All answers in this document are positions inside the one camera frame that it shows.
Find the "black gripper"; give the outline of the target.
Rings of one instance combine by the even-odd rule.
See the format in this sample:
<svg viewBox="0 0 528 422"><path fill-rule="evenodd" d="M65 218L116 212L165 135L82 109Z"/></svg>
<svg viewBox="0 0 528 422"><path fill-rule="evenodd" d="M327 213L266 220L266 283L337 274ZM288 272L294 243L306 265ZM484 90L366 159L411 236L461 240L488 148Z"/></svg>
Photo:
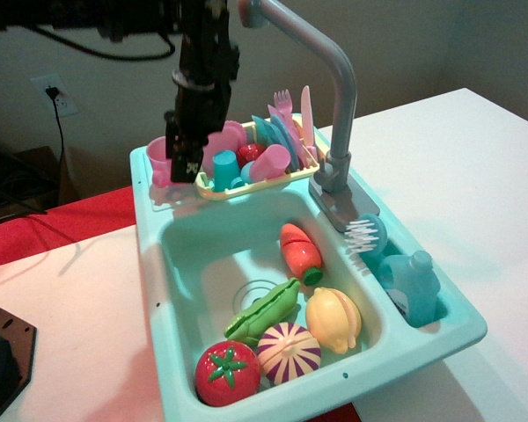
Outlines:
<svg viewBox="0 0 528 422"><path fill-rule="evenodd" d="M172 148L171 181L192 184L202 167L209 135L223 130L231 86L219 81L198 84L185 76L174 76L172 81L178 88L175 107L165 113L165 136Z"/></svg>

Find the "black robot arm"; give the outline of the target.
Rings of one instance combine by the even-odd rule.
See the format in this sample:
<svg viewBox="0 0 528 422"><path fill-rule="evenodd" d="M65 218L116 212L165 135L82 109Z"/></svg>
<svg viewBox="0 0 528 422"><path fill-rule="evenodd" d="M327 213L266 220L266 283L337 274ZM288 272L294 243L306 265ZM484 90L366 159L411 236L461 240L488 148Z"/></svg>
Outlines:
<svg viewBox="0 0 528 422"><path fill-rule="evenodd" d="M175 107L165 113L162 164L155 186L193 183L202 167L209 136L223 129L238 74L238 46L229 37L225 1L0 1L0 32L11 26L59 42L82 53L116 62L153 62L172 56L171 36L182 37L180 63L172 73L178 88ZM77 44L60 30L98 30L113 43L130 35L156 34L166 52L136 57L111 55Z"/></svg>

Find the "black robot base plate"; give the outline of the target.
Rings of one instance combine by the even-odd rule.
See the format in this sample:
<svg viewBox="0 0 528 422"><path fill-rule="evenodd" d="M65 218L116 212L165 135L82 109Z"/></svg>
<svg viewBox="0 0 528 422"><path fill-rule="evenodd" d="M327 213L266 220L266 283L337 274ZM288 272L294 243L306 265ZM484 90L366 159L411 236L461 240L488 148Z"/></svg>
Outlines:
<svg viewBox="0 0 528 422"><path fill-rule="evenodd" d="M0 308L0 417L31 381L37 329Z"/></svg>

